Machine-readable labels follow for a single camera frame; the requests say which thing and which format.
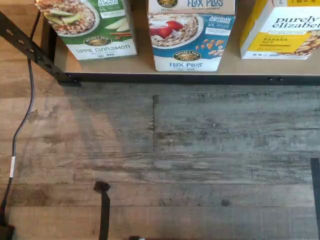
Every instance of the power cord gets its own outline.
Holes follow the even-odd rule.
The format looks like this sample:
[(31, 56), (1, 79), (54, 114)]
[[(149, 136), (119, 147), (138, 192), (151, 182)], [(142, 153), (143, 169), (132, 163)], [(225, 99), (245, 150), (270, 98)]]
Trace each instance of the power cord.
[[(40, 18), (40, 14), (41, 12), (38, 11), (37, 15), (36, 15), (36, 19), (35, 22), (33, 24), (32, 27), (32, 31), (30, 34), (30, 39), (32, 40), (34, 35), (35, 35), (35, 31), (39, 22), (39, 18)], [(19, 127), (17, 128), (17, 130), (15, 131), (15, 134), (13, 136), (12, 139), (12, 158), (11, 158), (11, 168), (10, 168), (10, 177), (9, 177), (9, 182), (7, 184), (6, 190), (5, 190), (5, 194), (3, 197), (3, 200), (1, 202), (1, 207), (0, 207), (0, 226), (5, 226), (5, 210), (6, 210), (6, 205), (7, 205), (7, 198), (11, 189), (11, 185), (12, 185), (12, 181), (14, 178), (14, 172), (15, 172), (15, 163), (16, 163), (16, 141), (17, 141), (17, 137), (18, 134), (20, 133), (21, 129), (23, 128), (23, 126), (25, 125), (27, 118), (30, 115), (31, 109), (33, 107), (34, 104), (34, 100), (35, 100), (35, 83), (34, 83), (34, 75), (32, 72), (32, 66), (31, 66), (31, 60), (28, 58), (27, 59), (28, 62), (28, 69), (29, 69), (29, 76), (30, 76), (30, 87), (31, 87), (31, 96), (30, 96), (30, 103), (29, 103), (29, 107), (25, 113), (25, 116), (22, 120), (22, 122), (20, 123)]]

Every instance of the white cable tie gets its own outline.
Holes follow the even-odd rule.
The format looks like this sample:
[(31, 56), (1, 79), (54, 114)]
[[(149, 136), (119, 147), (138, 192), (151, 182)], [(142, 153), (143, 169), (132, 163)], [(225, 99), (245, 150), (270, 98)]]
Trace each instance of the white cable tie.
[(13, 157), (11, 158), (10, 178), (13, 178), (13, 177), (14, 177), (15, 163), (16, 163), (16, 157), (13, 156)]

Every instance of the wooden shelf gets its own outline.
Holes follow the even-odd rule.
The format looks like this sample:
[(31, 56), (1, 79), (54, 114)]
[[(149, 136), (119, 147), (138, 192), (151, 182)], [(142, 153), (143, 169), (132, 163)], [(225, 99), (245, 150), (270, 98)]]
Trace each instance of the wooden shelf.
[(280, 75), (319, 76), (320, 51), (308, 60), (241, 59), (239, 36), (255, 0), (240, 0), (236, 21), (217, 73), (214, 72), (158, 72), (154, 67), (152, 47), (148, 35), (147, 3), (135, 1), (133, 17), (137, 34), (138, 55), (90, 61), (78, 61), (58, 38), (55, 64), (66, 73), (100, 74), (187, 74), (187, 75)]

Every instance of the cereal box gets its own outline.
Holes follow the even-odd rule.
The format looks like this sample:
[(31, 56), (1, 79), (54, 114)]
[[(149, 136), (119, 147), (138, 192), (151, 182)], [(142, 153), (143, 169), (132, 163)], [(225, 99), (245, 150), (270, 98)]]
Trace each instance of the cereal box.
[(36, 0), (78, 60), (136, 55), (128, 0)]
[(234, 0), (149, 0), (155, 69), (215, 72), (234, 20)]
[(307, 59), (320, 47), (320, 0), (257, 0), (240, 38), (243, 59)]

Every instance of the green oatmeal box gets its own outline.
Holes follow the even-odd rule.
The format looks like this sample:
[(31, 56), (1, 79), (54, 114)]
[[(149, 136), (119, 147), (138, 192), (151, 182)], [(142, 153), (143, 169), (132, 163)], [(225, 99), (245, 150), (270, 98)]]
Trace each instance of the green oatmeal box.
[(128, 0), (35, 0), (77, 60), (137, 54)]

